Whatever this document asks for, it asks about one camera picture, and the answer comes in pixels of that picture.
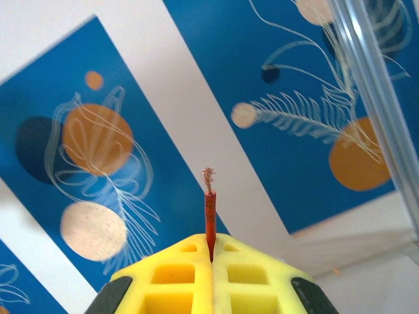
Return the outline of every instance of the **orange circle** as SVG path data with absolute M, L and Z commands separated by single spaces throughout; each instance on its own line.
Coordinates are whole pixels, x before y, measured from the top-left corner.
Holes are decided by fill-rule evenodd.
M 84 81 L 93 90 L 100 90 L 103 86 L 103 77 L 95 71 L 87 72 Z
M 10 312 L 4 306 L 0 306 L 0 314 L 10 314 Z
M 373 143 L 378 143 L 371 121 L 360 118 L 359 127 Z M 353 133 L 354 123 L 345 127 L 344 132 Z M 377 154 L 381 161 L 375 160 L 356 143 L 348 143 L 348 138 L 341 135 L 333 145 L 329 155 L 329 165 L 339 183 L 354 191 L 363 192 L 383 185 L 391 179 L 386 162 L 379 150 Z
M 72 110 L 64 124 L 63 144 L 72 161 L 93 175 L 110 175 L 129 159 L 132 131 L 115 111 L 87 103 Z

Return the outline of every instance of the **clear plastic tube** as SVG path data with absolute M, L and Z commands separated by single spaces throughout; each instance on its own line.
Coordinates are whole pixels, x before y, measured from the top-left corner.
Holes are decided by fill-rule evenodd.
M 393 183 L 419 236 L 419 163 L 363 0 L 329 0 L 344 53 Z

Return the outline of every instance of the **dark blue circle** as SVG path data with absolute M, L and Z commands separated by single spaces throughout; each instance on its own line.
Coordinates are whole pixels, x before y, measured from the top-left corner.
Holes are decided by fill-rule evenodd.
M 279 79 L 281 71 L 275 65 L 267 65 L 262 69 L 261 75 L 265 83 L 272 84 Z
M 44 165 L 45 150 L 50 138 L 52 122 L 51 118 L 45 116 L 34 116 L 22 122 L 17 129 L 14 148 L 18 161 L 26 172 L 33 178 L 46 184 L 52 184 L 46 174 Z M 60 134 L 62 133 L 62 128 L 63 125 L 60 124 Z M 61 143 L 62 139 L 60 136 L 58 145 L 61 145 Z M 54 160 L 54 172 L 73 169 L 75 167 L 68 164 L 57 150 Z

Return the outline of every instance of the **black rubber grip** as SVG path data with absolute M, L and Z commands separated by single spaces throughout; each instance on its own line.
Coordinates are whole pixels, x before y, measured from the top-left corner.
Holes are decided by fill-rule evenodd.
M 291 283 L 308 314 L 339 314 L 315 283 L 303 278 L 293 278 Z
M 128 276 L 107 283 L 84 314 L 114 314 L 131 283 Z

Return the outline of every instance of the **cream circle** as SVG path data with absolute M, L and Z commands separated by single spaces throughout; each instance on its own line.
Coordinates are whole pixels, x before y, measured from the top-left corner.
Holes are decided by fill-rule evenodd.
M 231 111 L 231 120 L 242 129 L 250 128 L 256 119 L 256 109 L 249 103 L 237 103 Z
M 90 201 L 66 207 L 60 231 L 73 251 L 96 262 L 118 254 L 128 233 L 124 221 L 114 211 Z
M 308 22 L 321 26 L 333 21 L 333 14 L 328 0 L 296 0 L 297 8 Z

